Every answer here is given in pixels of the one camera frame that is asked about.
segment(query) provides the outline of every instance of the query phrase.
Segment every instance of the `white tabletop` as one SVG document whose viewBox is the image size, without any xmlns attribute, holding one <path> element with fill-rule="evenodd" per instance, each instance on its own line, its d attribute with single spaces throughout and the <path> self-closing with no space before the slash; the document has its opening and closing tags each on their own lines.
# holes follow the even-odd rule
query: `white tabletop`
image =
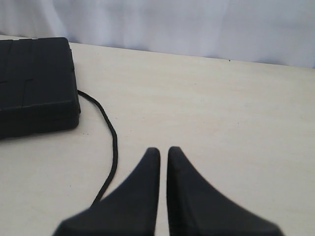
<svg viewBox="0 0 315 236">
<path fill-rule="evenodd" d="M 14 37 L 0 36 L 0 39 Z M 109 192 L 147 147 L 161 151 L 157 236 L 168 235 L 166 164 L 180 146 L 219 191 L 315 234 L 315 70 L 71 44 L 78 88 L 106 109 L 119 140 Z M 111 136 L 80 98 L 71 131 L 0 141 L 0 232 L 51 235 L 92 203 L 109 173 Z"/>
</svg>

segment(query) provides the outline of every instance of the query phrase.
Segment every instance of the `black rubber tip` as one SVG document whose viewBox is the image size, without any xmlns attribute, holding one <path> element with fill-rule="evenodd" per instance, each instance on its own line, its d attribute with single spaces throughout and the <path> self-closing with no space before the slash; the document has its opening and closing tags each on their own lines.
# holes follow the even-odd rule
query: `black rubber tip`
<svg viewBox="0 0 315 236">
<path fill-rule="evenodd" d="M 171 236 L 283 236 L 211 186 L 179 147 L 168 152 L 167 211 Z"/>
<path fill-rule="evenodd" d="M 129 177 L 104 200 L 63 222 L 54 236 L 153 236 L 160 153 L 147 149 Z"/>
</svg>

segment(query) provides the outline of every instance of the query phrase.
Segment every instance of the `white backdrop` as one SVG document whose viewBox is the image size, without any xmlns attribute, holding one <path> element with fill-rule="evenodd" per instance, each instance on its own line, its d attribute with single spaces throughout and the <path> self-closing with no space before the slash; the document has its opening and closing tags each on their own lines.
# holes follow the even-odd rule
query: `white backdrop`
<svg viewBox="0 0 315 236">
<path fill-rule="evenodd" d="M 0 33 L 315 67 L 314 0 L 0 0 Z"/>
</svg>

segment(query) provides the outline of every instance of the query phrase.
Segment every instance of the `black cable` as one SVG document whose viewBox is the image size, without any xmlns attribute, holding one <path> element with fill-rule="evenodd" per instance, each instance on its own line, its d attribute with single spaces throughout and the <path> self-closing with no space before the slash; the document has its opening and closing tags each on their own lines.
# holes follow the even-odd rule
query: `black cable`
<svg viewBox="0 0 315 236">
<path fill-rule="evenodd" d="M 117 133 L 112 125 L 112 123 L 110 122 L 107 114 L 105 113 L 102 105 L 96 101 L 94 98 L 92 98 L 91 96 L 89 96 L 88 94 L 86 94 L 85 92 L 82 92 L 80 90 L 78 90 L 78 94 L 82 97 L 84 97 L 86 100 L 94 103 L 100 110 L 100 112 L 102 113 L 107 125 L 108 125 L 108 128 L 113 136 L 113 163 L 112 163 L 112 167 L 110 169 L 110 173 L 105 181 L 105 183 L 103 184 L 103 186 L 101 187 L 101 189 L 99 190 L 97 196 L 95 197 L 93 203 L 91 206 L 97 204 L 103 197 L 104 193 L 106 192 L 108 186 L 110 185 L 110 183 L 112 182 L 114 176 L 115 176 L 115 173 L 116 173 L 116 170 L 117 170 L 117 165 L 118 165 L 118 141 L 117 141 Z"/>
</svg>

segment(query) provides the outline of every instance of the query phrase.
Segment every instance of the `white wall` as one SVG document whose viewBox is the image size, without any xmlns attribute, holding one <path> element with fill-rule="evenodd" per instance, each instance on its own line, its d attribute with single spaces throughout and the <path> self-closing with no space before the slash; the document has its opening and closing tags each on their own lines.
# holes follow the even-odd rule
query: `white wall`
<svg viewBox="0 0 315 236">
<path fill-rule="evenodd" d="M 0 0 L 0 33 L 315 67 L 314 0 Z"/>
</svg>

